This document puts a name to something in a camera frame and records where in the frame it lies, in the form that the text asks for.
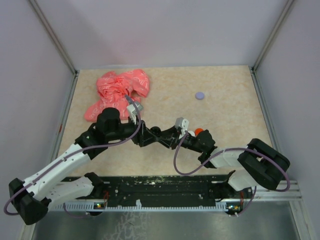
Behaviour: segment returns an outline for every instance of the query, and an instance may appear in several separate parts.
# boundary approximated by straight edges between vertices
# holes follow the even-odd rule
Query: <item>metal frame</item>
[[[67,122],[69,110],[71,107],[72,98],[73,98],[74,91],[76,88],[76,83],[78,80],[79,72],[74,67],[71,58],[69,57],[69,55],[65,51],[63,45],[59,41],[53,28],[50,26],[43,11],[39,7],[37,0],[27,0],[27,1],[30,3],[36,16],[39,18],[45,31],[47,32],[48,36],[52,40],[52,43],[55,45],[55,47],[56,47],[57,51],[59,52],[60,56],[62,57],[63,61],[68,66],[70,71],[74,74],[74,79],[70,85],[69,96],[66,100],[66,103],[63,108],[63,114],[61,116],[61,130],[57,134],[56,139],[54,141],[54,144],[52,145],[52,149],[50,151],[50,160],[53,160],[58,155],[58,151],[59,151],[59,147],[60,147],[60,144],[62,141],[62,136],[64,133],[66,122]],[[254,87],[255,87],[255,90],[257,93],[257,97],[258,97],[260,106],[261,106],[261,110],[262,110],[263,117],[264,117],[264,120],[266,123],[266,127],[268,130],[270,139],[271,139],[272,146],[278,151],[281,150],[281,146],[279,144],[279,141],[278,141],[278,138],[276,135],[276,131],[274,129],[272,119],[270,117],[270,113],[269,113],[269,110],[268,110],[268,107],[266,104],[264,93],[263,93],[259,78],[257,76],[257,70],[259,69],[264,58],[266,57],[268,50],[272,46],[272,43],[276,39],[278,32],[280,31],[281,26],[283,25],[286,18],[290,14],[290,11],[292,10],[294,3],[295,3],[295,0],[288,0],[286,2],[280,17],[277,20],[268,39],[266,40],[265,45],[264,45],[261,53],[259,54],[257,60],[254,63],[254,66],[252,68],[250,68],[253,84],[254,84]],[[279,188],[285,187],[285,184],[286,184],[286,182],[282,181],[280,183]],[[314,229],[312,228],[312,222],[309,218],[308,211],[307,211],[306,206],[303,202],[297,181],[291,181],[291,188],[288,192],[285,192],[285,193],[284,192],[279,193],[279,192],[268,191],[262,187],[258,187],[257,193],[256,193],[256,198],[254,199],[254,201],[266,201],[266,202],[269,202],[269,201],[289,201],[290,206],[291,206],[291,210],[292,210],[292,215],[295,220],[295,224],[296,224],[297,231],[298,231],[300,238],[303,240],[315,240],[316,239],[316,234],[315,234]],[[85,201],[77,201],[77,203],[78,204],[86,204]],[[29,225],[29,226],[24,225],[21,230],[21,234],[20,234],[19,239],[31,240],[34,229],[35,229],[35,224]]]

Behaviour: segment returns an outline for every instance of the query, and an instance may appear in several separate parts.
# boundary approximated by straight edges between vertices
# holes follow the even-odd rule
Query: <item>wall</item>
[[[286,0],[38,0],[77,69],[250,65]]]
[[[291,160],[313,224],[320,208],[320,1],[296,1],[261,68],[262,84],[281,148]],[[320,237],[320,228],[316,229]]]
[[[2,207],[11,180],[24,179],[48,163],[72,74],[27,1],[2,1],[0,23]],[[1,211],[1,239],[16,239],[21,226],[19,216]]]

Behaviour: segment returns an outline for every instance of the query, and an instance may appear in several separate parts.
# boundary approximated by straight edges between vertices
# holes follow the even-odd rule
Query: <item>crumpled plastic bag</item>
[[[134,101],[140,103],[140,97],[146,97],[149,93],[150,80],[142,69],[123,72],[119,75],[115,71],[109,71],[96,81],[97,93],[100,100],[93,104],[84,114],[89,122],[96,122],[97,117],[106,108],[116,108],[120,112],[120,119],[129,117],[125,95],[129,95]]]

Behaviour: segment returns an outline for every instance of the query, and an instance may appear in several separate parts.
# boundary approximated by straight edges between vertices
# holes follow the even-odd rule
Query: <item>table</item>
[[[122,73],[132,68],[83,69],[80,71],[59,154],[92,124],[84,113],[99,100],[96,80],[108,71]],[[249,67],[193,66],[143,68],[150,77],[150,92],[142,98],[142,119],[148,128],[162,130],[175,124],[176,118],[189,120],[189,130],[208,129],[218,147],[245,146],[259,138],[271,146],[270,137],[251,78]],[[196,92],[205,98],[197,100]],[[174,151],[159,143],[139,147],[132,141],[110,147],[89,164],[81,166],[70,176],[95,172],[99,176],[176,175]],[[177,166],[190,172],[200,165],[200,154],[181,149]],[[202,168],[196,174],[227,174],[234,168]]]

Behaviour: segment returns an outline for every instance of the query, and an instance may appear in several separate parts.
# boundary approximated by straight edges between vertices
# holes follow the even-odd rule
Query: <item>purple disc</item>
[[[198,100],[202,100],[205,98],[205,94],[202,92],[202,91],[198,91],[196,94],[195,94],[195,98],[198,99]]]

